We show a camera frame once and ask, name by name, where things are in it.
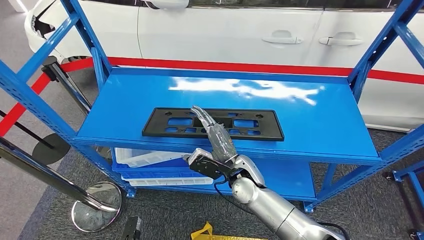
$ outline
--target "car door handle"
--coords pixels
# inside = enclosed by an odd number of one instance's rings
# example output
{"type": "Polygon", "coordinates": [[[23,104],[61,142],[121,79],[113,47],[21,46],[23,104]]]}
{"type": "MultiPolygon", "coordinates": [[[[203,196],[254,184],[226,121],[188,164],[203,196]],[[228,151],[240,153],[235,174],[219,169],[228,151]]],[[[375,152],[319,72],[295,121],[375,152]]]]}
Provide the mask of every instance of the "car door handle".
{"type": "Polygon", "coordinates": [[[355,46],[364,42],[361,39],[338,39],[331,36],[321,37],[318,41],[320,44],[331,46],[355,46]]]}
{"type": "Polygon", "coordinates": [[[362,44],[364,41],[359,39],[354,32],[340,31],[334,36],[321,37],[318,42],[330,46],[355,46],[362,44]]]}
{"type": "Polygon", "coordinates": [[[263,41],[272,43],[272,44],[301,44],[304,39],[301,37],[275,37],[275,36],[265,36],[262,38],[263,41]]]}

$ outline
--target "lower shelf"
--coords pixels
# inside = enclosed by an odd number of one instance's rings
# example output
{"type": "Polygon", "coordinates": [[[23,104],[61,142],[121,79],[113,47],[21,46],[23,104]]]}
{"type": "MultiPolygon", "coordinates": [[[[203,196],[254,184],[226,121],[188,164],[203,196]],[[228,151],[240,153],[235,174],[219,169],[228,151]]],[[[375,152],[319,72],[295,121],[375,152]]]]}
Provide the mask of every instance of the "lower shelf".
{"type": "MultiPolygon", "coordinates": [[[[277,160],[258,159],[256,166],[265,178],[265,185],[289,200],[311,201],[315,199],[314,180],[307,162],[287,161],[284,167],[275,167],[277,160]]],[[[228,183],[220,184],[218,189],[224,195],[231,195],[228,183]]],[[[216,194],[214,185],[181,185],[181,186],[143,186],[137,188],[216,194]]]]}

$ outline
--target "yellow object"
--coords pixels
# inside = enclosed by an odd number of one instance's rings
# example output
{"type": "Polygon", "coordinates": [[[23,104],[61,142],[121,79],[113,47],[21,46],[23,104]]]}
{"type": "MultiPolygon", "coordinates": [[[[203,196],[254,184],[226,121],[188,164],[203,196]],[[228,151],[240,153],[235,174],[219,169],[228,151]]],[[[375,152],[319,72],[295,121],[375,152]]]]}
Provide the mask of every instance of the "yellow object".
{"type": "Polygon", "coordinates": [[[240,236],[212,235],[212,225],[209,222],[206,222],[206,224],[204,225],[202,229],[191,233],[191,240],[266,240],[266,239],[240,237],[240,236]]]}

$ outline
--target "blue plastic crate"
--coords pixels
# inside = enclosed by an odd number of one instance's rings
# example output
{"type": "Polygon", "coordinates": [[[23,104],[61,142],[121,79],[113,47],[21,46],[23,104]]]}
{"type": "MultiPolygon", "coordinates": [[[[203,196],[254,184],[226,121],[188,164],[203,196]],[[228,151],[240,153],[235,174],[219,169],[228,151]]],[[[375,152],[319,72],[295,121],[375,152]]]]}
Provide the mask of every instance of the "blue plastic crate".
{"type": "Polygon", "coordinates": [[[127,164],[117,163],[115,151],[112,151],[112,170],[125,179],[157,179],[157,178],[199,178],[204,175],[189,168],[182,158],[163,161],[148,166],[129,167],[127,164]]]}

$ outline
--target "stanchion post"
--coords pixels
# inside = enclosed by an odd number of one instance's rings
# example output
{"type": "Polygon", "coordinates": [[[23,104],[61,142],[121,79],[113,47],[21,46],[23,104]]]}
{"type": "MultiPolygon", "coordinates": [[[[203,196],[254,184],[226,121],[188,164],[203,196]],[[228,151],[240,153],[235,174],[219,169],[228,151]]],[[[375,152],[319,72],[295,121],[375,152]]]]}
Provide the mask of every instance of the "stanchion post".
{"type": "Polygon", "coordinates": [[[52,81],[57,81],[65,88],[69,95],[76,102],[81,112],[88,115],[92,109],[92,105],[84,96],[83,92],[78,88],[72,78],[61,68],[58,59],[55,56],[49,56],[43,62],[41,70],[47,74],[52,81]]]}
{"type": "Polygon", "coordinates": [[[121,212],[121,190],[111,182],[98,182],[86,191],[3,137],[0,137],[0,158],[75,199],[71,216],[81,231],[102,230],[121,212]]]}

